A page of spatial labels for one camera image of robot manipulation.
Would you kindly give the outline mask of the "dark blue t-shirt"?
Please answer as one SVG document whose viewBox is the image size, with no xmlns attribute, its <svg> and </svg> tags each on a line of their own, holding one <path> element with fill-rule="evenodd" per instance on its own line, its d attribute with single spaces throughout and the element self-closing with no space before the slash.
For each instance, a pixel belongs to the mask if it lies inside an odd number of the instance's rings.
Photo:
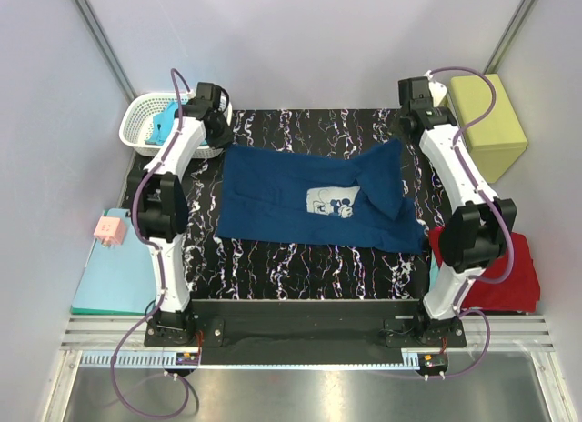
<svg viewBox="0 0 582 422">
<path fill-rule="evenodd" d="M 401 152 L 398 140 L 351 159 L 232 146 L 216 233 L 419 254 L 425 234 L 403 190 Z"/>
</svg>

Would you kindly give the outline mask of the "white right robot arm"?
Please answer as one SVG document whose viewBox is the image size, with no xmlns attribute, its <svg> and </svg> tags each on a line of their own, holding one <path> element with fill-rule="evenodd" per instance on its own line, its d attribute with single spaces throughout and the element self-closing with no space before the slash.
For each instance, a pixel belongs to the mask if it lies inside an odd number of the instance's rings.
<svg viewBox="0 0 582 422">
<path fill-rule="evenodd" d="M 428 347 L 452 328 L 463 300 L 486 269 L 502 256 L 510 265 L 515 259 L 511 230 L 516 205 L 499 198 L 479 173 L 454 114 L 442 104 L 446 94 L 431 75 L 398 83 L 400 124 L 436 170 L 452 211 L 438 238 L 436 255 L 442 263 L 436 282 L 413 319 L 414 338 Z"/>
</svg>

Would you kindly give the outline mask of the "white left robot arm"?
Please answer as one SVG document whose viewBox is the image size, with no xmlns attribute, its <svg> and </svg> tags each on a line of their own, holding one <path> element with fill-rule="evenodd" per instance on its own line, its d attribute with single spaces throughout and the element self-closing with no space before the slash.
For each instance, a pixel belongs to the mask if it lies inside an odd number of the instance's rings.
<svg viewBox="0 0 582 422">
<path fill-rule="evenodd" d="M 155 306 L 147 320 L 179 346 L 196 336 L 181 250 L 188 221 L 181 181 L 200 146 L 222 150 L 233 141 L 232 106 L 224 88 L 200 82 L 187 97 L 186 103 L 177 103 L 171 131 L 157 154 L 127 181 L 134 192 L 132 225 L 148 248 L 156 282 Z"/>
</svg>

